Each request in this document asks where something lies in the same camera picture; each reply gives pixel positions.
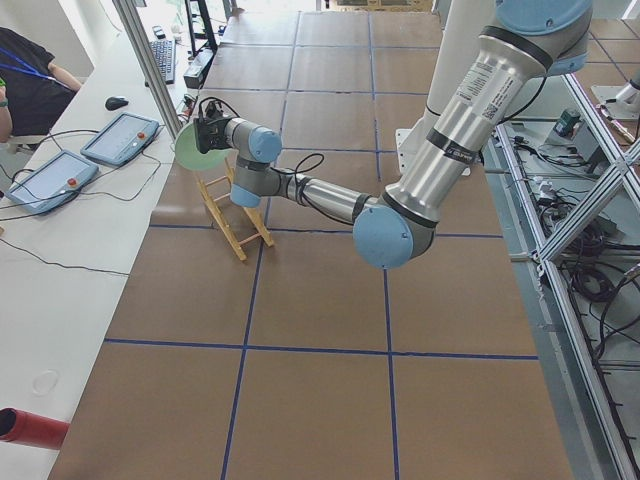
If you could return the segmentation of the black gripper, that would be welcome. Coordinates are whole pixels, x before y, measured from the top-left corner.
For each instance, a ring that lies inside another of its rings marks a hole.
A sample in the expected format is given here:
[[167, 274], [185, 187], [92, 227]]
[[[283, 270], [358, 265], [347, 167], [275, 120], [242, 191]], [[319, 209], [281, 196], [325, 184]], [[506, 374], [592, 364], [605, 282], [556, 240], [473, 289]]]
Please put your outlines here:
[[196, 148], [201, 154], [225, 149], [225, 118], [198, 117], [194, 120]]

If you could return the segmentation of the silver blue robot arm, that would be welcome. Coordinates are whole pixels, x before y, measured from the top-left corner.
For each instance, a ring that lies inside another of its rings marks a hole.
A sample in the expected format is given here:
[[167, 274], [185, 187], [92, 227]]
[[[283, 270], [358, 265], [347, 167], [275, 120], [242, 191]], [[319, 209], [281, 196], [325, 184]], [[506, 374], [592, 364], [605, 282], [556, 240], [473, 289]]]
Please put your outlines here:
[[473, 163], [507, 108], [533, 78], [579, 70], [586, 61], [590, 1], [498, 1], [479, 33], [479, 53], [399, 181], [378, 198], [273, 162], [282, 150], [273, 130], [222, 112], [208, 97], [194, 120], [200, 153], [238, 152], [230, 198], [256, 207], [280, 196], [353, 227], [355, 248], [369, 264], [397, 268], [428, 250], [439, 208]]

